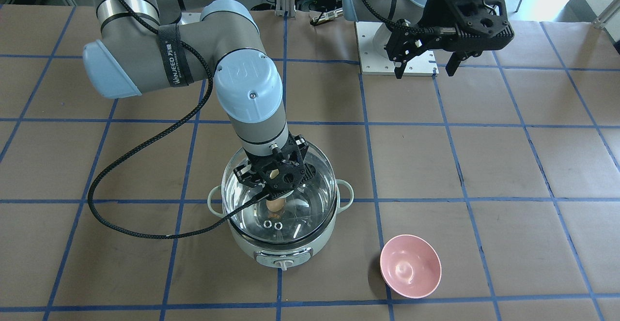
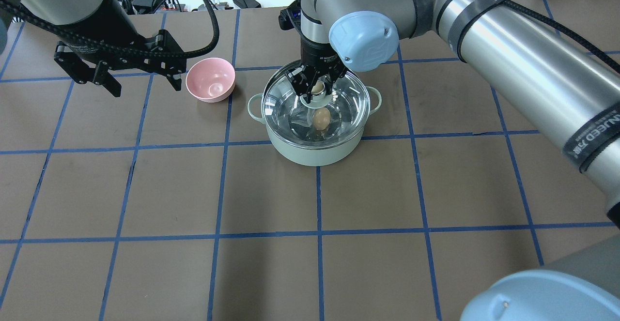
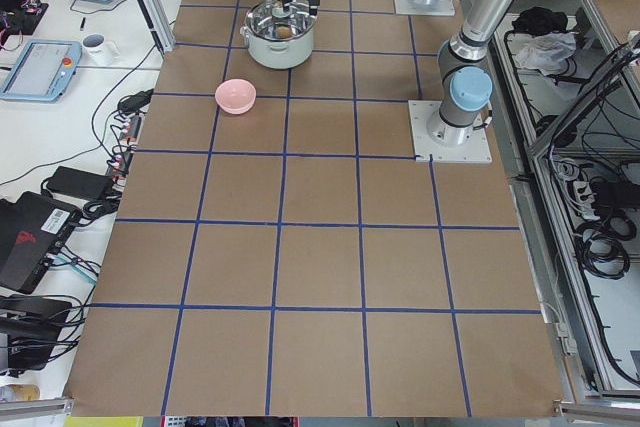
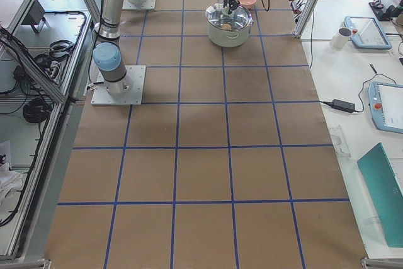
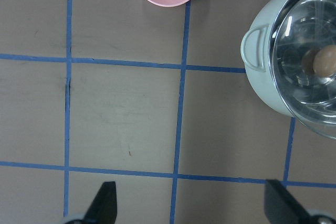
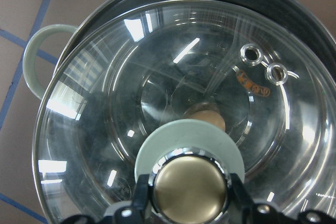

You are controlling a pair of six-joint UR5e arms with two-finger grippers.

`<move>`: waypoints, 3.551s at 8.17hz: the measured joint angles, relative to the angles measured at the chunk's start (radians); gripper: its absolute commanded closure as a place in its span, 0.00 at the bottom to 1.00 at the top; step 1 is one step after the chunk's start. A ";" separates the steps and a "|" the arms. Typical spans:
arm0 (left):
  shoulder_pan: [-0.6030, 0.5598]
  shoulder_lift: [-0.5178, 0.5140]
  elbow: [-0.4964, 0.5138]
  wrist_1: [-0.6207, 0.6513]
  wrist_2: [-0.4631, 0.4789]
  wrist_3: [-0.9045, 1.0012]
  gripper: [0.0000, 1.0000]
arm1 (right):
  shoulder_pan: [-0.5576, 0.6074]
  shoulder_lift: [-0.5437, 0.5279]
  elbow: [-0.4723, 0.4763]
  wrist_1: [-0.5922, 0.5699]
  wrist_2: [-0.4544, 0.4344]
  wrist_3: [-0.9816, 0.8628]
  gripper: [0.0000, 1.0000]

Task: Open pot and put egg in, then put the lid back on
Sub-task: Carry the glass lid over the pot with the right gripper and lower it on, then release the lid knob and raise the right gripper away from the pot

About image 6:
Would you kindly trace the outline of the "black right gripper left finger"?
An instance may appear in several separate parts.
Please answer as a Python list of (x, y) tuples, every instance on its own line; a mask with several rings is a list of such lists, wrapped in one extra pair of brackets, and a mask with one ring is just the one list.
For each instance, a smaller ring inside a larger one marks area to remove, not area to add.
[(95, 221), (87, 215), (74, 215), (62, 223), (150, 223), (152, 205), (150, 203), (149, 175), (140, 175), (131, 201), (120, 201), (110, 205), (105, 216)]

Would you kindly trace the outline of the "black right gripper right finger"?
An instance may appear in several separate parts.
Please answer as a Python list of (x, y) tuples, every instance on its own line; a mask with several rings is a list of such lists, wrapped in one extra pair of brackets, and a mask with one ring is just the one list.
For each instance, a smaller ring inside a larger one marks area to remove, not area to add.
[(238, 223), (335, 223), (335, 218), (318, 210), (307, 210), (293, 219), (267, 203), (255, 203), (239, 176), (230, 174), (229, 210)]

